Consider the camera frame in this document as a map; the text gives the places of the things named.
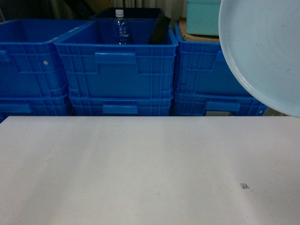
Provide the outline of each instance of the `light blue box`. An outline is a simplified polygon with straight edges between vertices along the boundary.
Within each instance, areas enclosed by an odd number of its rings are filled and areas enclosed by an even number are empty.
[[[187,0],[187,33],[218,36],[221,0]]]

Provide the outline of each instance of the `blue plastic crate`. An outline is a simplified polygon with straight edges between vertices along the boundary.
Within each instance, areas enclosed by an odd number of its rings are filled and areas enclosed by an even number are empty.
[[[171,99],[72,97],[78,116],[169,116]]]
[[[176,92],[251,96],[230,71],[220,43],[184,41],[177,22],[175,35],[179,42],[174,74]]]
[[[68,91],[54,41],[85,24],[21,19],[0,23],[0,97],[61,97]]]
[[[233,116],[263,116],[266,109],[267,106],[254,97],[176,93],[173,114],[175,116],[205,116],[209,113],[223,115],[222,113],[229,112]]]
[[[71,116],[68,94],[62,97],[0,97],[0,120],[7,116]]]
[[[92,21],[56,41],[71,97],[171,98],[176,38],[148,45],[156,20],[128,21],[130,43],[114,43],[113,20]]]

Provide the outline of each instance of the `bottle label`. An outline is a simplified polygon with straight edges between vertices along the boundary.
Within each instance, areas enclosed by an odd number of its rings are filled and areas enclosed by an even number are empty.
[[[119,44],[127,44],[129,37],[127,24],[120,24],[115,29],[116,41]]]

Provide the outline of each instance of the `bottle cap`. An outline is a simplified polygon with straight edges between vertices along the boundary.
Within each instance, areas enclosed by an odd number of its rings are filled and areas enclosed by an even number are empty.
[[[124,17],[123,9],[116,9],[116,17]]]

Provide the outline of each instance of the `small mark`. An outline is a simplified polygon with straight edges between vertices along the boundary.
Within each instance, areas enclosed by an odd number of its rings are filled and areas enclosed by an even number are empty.
[[[54,159],[54,157],[47,159],[46,162],[49,162],[49,161],[51,161],[52,159]]]
[[[250,189],[247,184],[240,184],[240,186],[242,187],[242,189]]]

